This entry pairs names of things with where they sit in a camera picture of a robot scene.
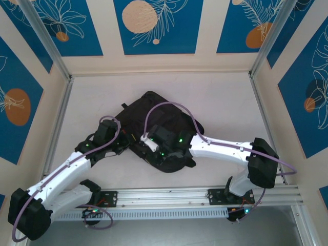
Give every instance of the enclosure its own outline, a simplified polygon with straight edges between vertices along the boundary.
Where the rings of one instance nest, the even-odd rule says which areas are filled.
[[[327,245],[326,0],[0,0],[1,245]],[[65,211],[38,240],[13,242],[11,194],[62,165],[98,127],[147,91],[187,107],[205,136],[265,139],[275,187],[258,208],[212,205],[209,189],[243,171],[194,157],[164,173],[131,150],[100,160],[90,179],[117,192],[113,227],[89,230]],[[110,218],[101,214],[91,220]]]

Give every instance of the white floor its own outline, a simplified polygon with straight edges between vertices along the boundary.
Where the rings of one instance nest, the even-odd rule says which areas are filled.
[[[74,80],[61,129],[53,171],[79,142],[95,132],[104,115],[117,115],[147,91],[182,103],[204,126],[205,135],[230,141],[268,140],[247,73],[150,73],[77,77]],[[224,185],[242,171],[238,165],[195,158],[197,166],[163,173],[130,150],[99,161],[88,178],[104,189],[158,188]]]

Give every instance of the orange circle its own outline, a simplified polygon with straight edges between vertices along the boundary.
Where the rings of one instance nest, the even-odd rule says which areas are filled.
[[[31,113],[31,102],[26,92],[21,89],[11,89],[5,96],[5,102],[6,115],[10,122],[19,127],[25,125]]]
[[[249,32],[246,38],[246,45],[250,49],[261,48],[265,37],[267,36],[272,23],[264,23]]]
[[[67,42],[68,41],[68,35],[64,32],[57,32],[56,38],[58,38],[59,41]]]
[[[316,103],[313,98],[307,98],[304,102],[304,108],[306,111],[311,113],[315,109]]]

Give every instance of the beige circle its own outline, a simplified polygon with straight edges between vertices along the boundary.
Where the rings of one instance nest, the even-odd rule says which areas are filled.
[[[159,40],[158,39],[154,39],[153,40],[153,44],[158,45],[159,44]]]
[[[232,0],[233,5],[239,5],[243,2],[243,0]]]
[[[144,33],[157,24],[157,14],[147,2],[135,0],[130,2],[122,12],[123,23],[130,32]]]
[[[8,0],[9,2],[11,2],[12,4],[18,5],[17,0]]]

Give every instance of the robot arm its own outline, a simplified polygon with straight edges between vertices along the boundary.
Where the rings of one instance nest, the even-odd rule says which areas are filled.
[[[81,142],[75,152],[54,172],[27,191],[16,190],[11,197],[8,221],[14,225],[25,202],[30,199],[34,193],[31,202],[26,207],[22,217],[18,221],[17,228],[28,236],[31,240],[41,237],[50,224],[61,214],[82,204],[96,204],[100,197],[97,193],[101,188],[95,183],[85,180],[76,188],[69,192],[62,193],[63,190],[74,180],[89,171],[99,160],[103,159],[107,153],[122,153],[128,146],[135,142],[132,136],[129,136],[122,130],[117,139],[105,148],[99,148],[113,139],[117,125],[111,120],[104,120],[99,124],[98,130],[90,140],[90,135],[85,141]],[[205,137],[212,142],[221,142],[240,146],[239,149],[218,146],[203,141],[201,136],[181,132],[179,136],[166,131],[160,126],[151,129],[141,141],[150,148],[151,154],[159,162],[165,161],[171,156],[176,157],[209,157],[228,160],[245,168],[243,172],[229,179],[227,187],[229,188],[227,196],[243,196],[247,191],[255,187],[273,188],[278,163],[252,156],[250,152],[243,151],[244,148],[256,148],[270,155],[276,154],[270,146],[263,140],[256,138],[253,143],[250,142],[228,142],[219,139]],[[99,149],[91,154],[90,150]],[[72,160],[86,154],[74,163]]]
[[[275,185],[278,162],[246,151],[256,150],[278,159],[275,151],[261,138],[255,138],[253,142],[229,142],[190,132],[176,136],[161,126],[154,126],[145,137],[141,137],[141,141],[152,151],[149,158],[156,159],[158,163],[171,156],[209,157],[242,166],[244,170],[228,180],[228,195],[232,196],[229,200],[233,200],[233,196],[241,197],[253,188],[270,189]]]

